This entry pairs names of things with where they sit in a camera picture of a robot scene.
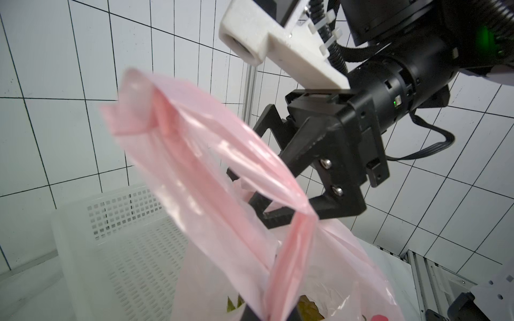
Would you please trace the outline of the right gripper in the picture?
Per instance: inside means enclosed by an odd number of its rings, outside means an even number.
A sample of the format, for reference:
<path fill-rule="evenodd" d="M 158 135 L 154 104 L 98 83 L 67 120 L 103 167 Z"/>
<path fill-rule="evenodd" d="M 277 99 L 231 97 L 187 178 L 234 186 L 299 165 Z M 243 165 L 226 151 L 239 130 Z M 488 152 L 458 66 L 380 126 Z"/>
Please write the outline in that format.
<path fill-rule="evenodd" d="M 367 209 L 361 186 L 390 176 L 382 134 L 404 116 L 427 127 L 416 109 L 446 105 L 455 72 L 442 37 L 407 40 L 354 69 L 350 89 L 293 91 L 286 119 L 269 104 L 250 125 L 272 143 L 320 219 L 355 217 Z"/>

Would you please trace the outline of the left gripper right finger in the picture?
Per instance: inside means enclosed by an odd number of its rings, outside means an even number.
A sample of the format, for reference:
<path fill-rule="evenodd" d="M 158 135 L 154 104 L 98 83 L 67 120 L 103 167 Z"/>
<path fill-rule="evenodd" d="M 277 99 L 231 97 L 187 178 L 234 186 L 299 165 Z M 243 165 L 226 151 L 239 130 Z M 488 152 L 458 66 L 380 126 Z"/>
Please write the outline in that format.
<path fill-rule="evenodd" d="M 302 320 L 302 317 L 301 317 L 301 314 L 298 310 L 298 306 L 295 306 L 293 308 L 293 310 L 291 311 L 289 317 L 287 318 L 286 321 L 303 321 Z"/>

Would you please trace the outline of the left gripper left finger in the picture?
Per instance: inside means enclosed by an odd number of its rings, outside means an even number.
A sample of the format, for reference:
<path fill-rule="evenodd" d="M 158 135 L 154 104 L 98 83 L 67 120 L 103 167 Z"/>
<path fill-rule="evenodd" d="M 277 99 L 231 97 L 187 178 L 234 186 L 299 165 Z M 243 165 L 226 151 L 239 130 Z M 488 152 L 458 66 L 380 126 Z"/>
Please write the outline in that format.
<path fill-rule="evenodd" d="M 260 321 L 260 318 L 246 305 L 240 321 Z"/>

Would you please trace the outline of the yellow pineapple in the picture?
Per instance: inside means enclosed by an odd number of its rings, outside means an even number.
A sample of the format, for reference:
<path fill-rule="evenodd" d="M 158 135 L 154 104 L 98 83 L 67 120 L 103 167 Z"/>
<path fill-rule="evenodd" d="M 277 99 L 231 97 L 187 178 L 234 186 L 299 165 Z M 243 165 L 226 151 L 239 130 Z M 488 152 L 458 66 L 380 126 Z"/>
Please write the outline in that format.
<path fill-rule="evenodd" d="M 241 295 L 238 295 L 237 301 L 233 302 L 230 297 L 227 297 L 227 306 L 226 311 L 232 312 L 234 310 L 237 310 L 245 303 L 244 299 L 241 297 Z M 324 320 L 325 317 L 320 313 L 317 305 L 308 299 L 306 295 L 302 295 L 299 298 L 299 301 L 297 303 L 298 310 L 301 314 L 303 321 L 318 321 L 318 320 Z"/>

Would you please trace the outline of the pink plastic bag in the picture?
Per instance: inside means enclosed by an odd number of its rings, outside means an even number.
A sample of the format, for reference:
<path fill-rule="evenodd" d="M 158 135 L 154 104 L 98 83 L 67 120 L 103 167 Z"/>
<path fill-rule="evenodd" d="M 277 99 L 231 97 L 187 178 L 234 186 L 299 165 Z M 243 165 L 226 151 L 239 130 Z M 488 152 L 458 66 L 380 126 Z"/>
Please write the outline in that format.
<path fill-rule="evenodd" d="M 332 320 L 402 320 L 388 279 L 338 219 L 320 220 L 292 172 L 191 82 L 125 71 L 105 121 L 167 214 L 261 320 L 286 320 L 306 275 Z"/>

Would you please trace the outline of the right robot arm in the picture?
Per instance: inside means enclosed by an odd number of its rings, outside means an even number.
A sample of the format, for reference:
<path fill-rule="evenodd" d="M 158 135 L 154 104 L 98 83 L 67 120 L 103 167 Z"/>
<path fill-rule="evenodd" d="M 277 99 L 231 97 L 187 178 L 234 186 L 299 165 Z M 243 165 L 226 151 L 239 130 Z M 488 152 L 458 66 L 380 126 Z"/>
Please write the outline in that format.
<path fill-rule="evenodd" d="M 254 130 L 272 132 L 293 175 L 308 166 L 325 192 L 310 200 L 321 219 L 362 214 L 361 186 L 390 175 L 381 136 L 405 116 L 444 140 L 419 108 L 442 108 L 457 72 L 513 84 L 512 1 L 232 1 L 219 38 L 246 63 L 269 59 L 299 84 L 288 116 L 268 105 Z"/>

